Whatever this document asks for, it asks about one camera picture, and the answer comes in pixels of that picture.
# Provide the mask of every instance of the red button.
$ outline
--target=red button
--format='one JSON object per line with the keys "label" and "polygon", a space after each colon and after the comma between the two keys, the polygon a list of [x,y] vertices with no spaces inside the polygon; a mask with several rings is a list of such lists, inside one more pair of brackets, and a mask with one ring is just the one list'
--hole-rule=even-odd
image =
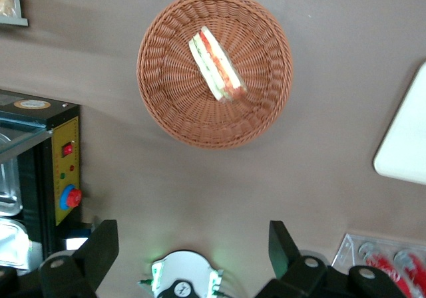
{"label": "red button", "polygon": [[77,207],[81,202],[81,190],[73,188],[67,197],[67,206],[70,208]]}
{"label": "red button", "polygon": [[73,153],[73,145],[71,143],[62,146],[62,157]]}

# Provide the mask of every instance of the sandwich slice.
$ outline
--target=sandwich slice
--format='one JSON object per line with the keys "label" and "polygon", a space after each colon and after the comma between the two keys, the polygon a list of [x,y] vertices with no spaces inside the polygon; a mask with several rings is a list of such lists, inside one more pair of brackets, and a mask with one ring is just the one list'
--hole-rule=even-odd
{"label": "sandwich slice", "polygon": [[207,27],[202,27],[188,42],[192,56],[216,100],[240,98],[246,85],[232,65],[226,51]]}

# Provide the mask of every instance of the cable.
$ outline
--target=cable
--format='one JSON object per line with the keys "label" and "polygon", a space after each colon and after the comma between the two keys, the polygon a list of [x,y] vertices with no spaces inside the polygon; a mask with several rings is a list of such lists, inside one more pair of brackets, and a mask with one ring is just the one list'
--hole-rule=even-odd
{"label": "cable", "polygon": [[221,291],[213,290],[213,295],[223,298],[233,298],[233,296],[229,296]]}
{"label": "cable", "polygon": [[152,279],[143,279],[138,281],[138,285],[142,286],[142,285],[151,285],[152,283]]}

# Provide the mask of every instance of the wicker basket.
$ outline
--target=wicker basket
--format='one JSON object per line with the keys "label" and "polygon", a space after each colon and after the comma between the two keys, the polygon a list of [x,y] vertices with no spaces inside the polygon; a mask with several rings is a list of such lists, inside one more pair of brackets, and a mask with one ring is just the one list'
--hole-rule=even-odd
{"label": "wicker basket", "polygon": [[[188,41],[206,25],[246,82],[247,95],[215,100]],[[202,148],[233,148],[277,119],[290,93],[292,58],[278,22],[253,0],[177,0],[148,28],[137,63],[140,94],[157,123]]]}

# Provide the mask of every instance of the red can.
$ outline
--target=red can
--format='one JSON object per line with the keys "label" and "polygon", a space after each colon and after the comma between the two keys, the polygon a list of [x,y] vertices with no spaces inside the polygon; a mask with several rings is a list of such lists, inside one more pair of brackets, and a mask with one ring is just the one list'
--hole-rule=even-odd
{"label": "red can", "polygon": [[358,253],[368,266],[376,267],[384,271],[393,280],[393,282],[399,287],[399,289],[408,298],[413,298],[410,290],[410,286],[405,278],[398,272],[396,266],[392,261],[382,253],[380,249],[374,243],[364,243]]}
{"label": "red can", "polygon": [[426,296],[426,266],[422,260],[410,251],[401,250],[395,255],[394,261]]}

